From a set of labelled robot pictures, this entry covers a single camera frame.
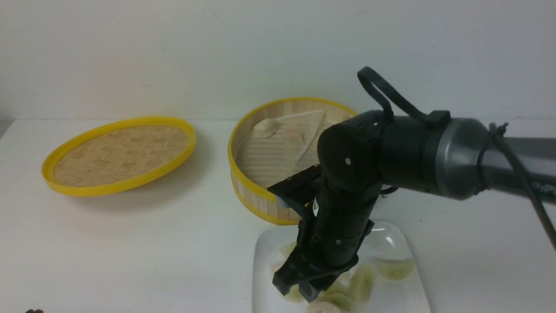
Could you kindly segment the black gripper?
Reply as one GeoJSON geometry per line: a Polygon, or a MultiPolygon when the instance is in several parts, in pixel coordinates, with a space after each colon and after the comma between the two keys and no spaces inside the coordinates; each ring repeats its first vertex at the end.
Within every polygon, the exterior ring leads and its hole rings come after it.
{"type": "Polygon", "coordinates": [[[383,185],[349,192],[321,177],[314,201],[298,224],[297,246],[272,283],[282,296],[293,285],[307,303],[316,300],[359,261],[363,240],[373,228],[370,213],[383,185]]]}

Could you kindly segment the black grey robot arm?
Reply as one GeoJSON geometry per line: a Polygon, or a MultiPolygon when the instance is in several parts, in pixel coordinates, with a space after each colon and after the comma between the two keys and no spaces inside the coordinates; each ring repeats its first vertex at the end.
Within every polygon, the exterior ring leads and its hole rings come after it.
{"type": "Polygon", "coordinates": [[[467,200],[484,190],[528,197],[551,242],[555,227],[543,206],[555,203],[555,139],[505,137],[489,127],[435,111],[432,121],[388,118],[371,110],[328,127],[318,162],[268,188],[300,215],[297,245],[272,283],[314,301],[359,261],[379,196],[413,190],[467,200]]]}

